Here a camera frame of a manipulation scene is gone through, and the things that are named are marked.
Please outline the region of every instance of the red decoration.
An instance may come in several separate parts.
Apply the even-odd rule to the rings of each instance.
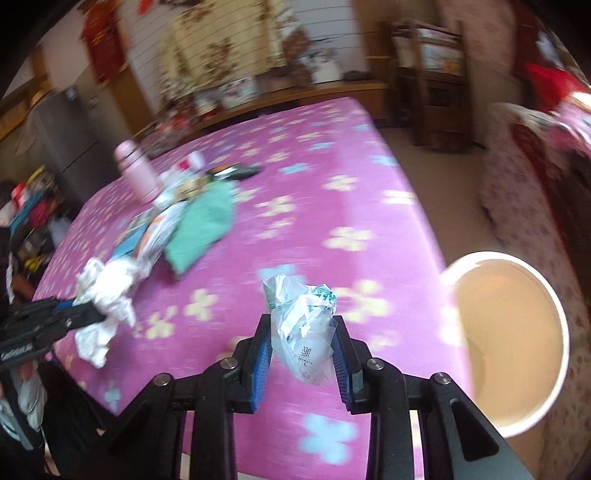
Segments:
[[[561,100],[572,92],[586,92],[585,86],[574,75],[565,70],[546,68],[528,63],[526,66],[530,81],[540,98],[543,112],[555,110]]]
[[[117,77],[127,65],[117,22],[116,0],[97,2],[86,14],[80,38],[100,84]]]

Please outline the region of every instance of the gray refrigerator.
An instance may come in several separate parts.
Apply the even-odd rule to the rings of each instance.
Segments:
[[[62,194],[78,212],[119,170],[99,138],[75,87],[47,95],[30,113],[33,144],[27,154],[56,177]]]

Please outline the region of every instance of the green cloth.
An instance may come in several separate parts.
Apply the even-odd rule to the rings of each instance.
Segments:
[[[228,181],[214,181],[187,207],[164,250],[177,276],[201,258],[212,243],[226,235],[233,221],[232,186]]]

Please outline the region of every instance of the crumpled paper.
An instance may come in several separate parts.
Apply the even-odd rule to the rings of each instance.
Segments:
[[[129,289],[150,271],[132,258],[122,257],[107,264],[90,258],[76,285],[74,305],[92,302],[107,315],[104,322],[81,328],[74,334],[78,356],[97,368],[105,366],[109,342],[117,333],[119,322],[135,325],[135,311]]]

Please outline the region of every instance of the pink water bottle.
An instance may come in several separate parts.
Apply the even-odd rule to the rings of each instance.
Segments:
[[[154,200],[162,192],[158,175],[150,160],[132,140],[125,140],[115,149],[115,160],[123,178],[140,203]]]

